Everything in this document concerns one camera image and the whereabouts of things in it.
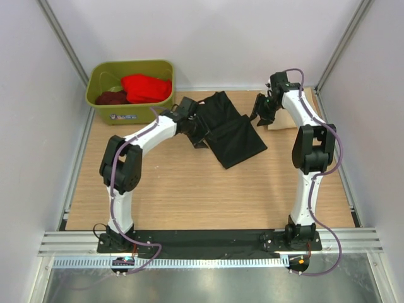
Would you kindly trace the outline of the black t shirt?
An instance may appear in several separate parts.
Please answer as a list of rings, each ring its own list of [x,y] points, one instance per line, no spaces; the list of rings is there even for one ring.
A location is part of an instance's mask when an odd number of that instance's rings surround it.
[[[267,150],[249,117],[238,112],[225,92],[199,101],[197,116],[208,126],[205,141],[225,169]]]

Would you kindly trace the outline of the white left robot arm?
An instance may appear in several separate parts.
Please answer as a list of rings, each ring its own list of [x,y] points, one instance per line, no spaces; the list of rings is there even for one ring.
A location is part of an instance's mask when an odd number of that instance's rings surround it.
[[[132,196],[141,179],[143,157],[163,141],[184,134],[195,149],[207,148],[205,138],[211,134],[199,108],[203,101],[184,97],[173,109],[152,107],[155,119],[139,131],[120,137],[112,136],[106,146],[99,173],[109,194],[110,218],[101,245],[128,252],[135,245],[132,236]]]

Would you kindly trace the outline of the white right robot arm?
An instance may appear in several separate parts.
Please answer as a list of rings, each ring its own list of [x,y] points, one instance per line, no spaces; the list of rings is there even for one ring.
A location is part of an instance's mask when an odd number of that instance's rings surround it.
[[[298,250],[315,240],[316,203],[322,178],[328,174],[333,163],[336,127],[325,123],[311,107],[303,92],[303,82],[292,83],[289,71],[298,71],[304,79],[302,70],[297,68],[279,71],[270,76],[267,94],[258,94],[250,120],[259,118],[257,126],[269,126],[275,122],[276,113],[286,110],[298,128],[292,148],[292,163],[298,171],[298,185],[295,204],[288,217],[282,239],[286,246]]]

